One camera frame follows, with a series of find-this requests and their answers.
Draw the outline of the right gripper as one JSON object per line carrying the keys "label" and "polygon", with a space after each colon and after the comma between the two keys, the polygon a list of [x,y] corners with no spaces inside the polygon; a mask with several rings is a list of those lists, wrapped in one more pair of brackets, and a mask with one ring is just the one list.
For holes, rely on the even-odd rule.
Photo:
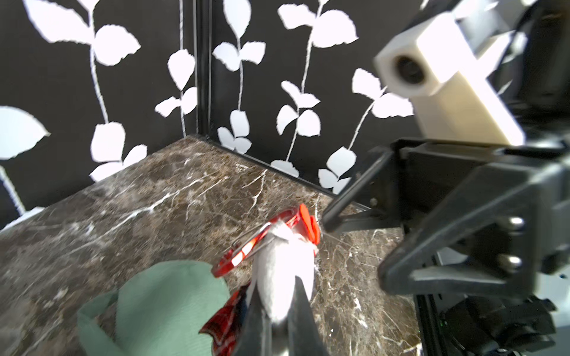
{"label": "right gripper", "polygon": [[378,267],[392,295],[526,298],[569,264],[569,151],[401,139],[404,241]]}

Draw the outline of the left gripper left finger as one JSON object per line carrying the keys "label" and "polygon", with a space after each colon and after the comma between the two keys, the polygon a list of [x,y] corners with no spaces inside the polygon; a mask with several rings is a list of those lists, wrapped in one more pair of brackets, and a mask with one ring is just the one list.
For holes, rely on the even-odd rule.
{"label": "left gripper left finger", "polygon": [[272,354],[272,325],[265,313],[258,287],[255,286],[245,323],[232,355],[271,356]]}

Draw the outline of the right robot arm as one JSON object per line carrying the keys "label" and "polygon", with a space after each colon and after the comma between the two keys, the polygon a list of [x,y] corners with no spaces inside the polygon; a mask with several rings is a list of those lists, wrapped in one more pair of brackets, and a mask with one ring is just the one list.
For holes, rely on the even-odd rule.
{"label": "right robot arm", "polygon": [[569,3],[431,1],[374,65],[421,136],[373,148],[325,229],[403,230],[377,275],[426,355],[567,355]]}

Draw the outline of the green corduroy bag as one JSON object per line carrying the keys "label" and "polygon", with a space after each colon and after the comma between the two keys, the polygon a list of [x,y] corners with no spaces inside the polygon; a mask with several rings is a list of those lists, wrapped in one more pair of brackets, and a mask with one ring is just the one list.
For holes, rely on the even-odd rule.
{"label": "green corduroy bag", "polygon": [[174,260],[153,265],[77,313],[87,355],[211,355],[202,326],[227,302],[211,265]]}

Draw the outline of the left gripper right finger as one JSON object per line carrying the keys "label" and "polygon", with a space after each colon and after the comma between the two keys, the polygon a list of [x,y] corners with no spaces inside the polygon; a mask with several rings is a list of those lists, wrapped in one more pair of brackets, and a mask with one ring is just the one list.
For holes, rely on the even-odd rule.
{"label": "left gripper right finger", "polygon": [[291,356],[329,355],[319,335],[310,302],[300,277],[295,278],[295,289],[287,316],[288,350]]}

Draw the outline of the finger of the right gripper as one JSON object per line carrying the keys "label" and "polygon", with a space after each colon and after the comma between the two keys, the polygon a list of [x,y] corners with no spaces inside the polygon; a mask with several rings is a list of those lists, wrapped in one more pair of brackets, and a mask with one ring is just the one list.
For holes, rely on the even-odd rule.
{"label": "finger of the right gripper", "polygon": [[369,151],[355,176],[325,209],[322,225],[329,233],[400,226],[399,168],[391,148]]}

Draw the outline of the white red plush charm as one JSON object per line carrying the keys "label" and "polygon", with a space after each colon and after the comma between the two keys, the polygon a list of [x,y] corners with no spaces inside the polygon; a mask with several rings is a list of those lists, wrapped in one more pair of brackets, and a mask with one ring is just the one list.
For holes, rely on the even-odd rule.
{"label": "white red plush charm", "polygon": [[316,255],[321,230],[307,206],[286,209],[267,222],[236,238],[212,267],[214,277],[224,277],[248,258],[252,259],[249,282],[201,328],[212,338],[212,354],[232,355],[248,313],[255,286],[272,325],[272,355],[289,355],[287,316],[295,278],[303,281],[308,301],[313,298]]}

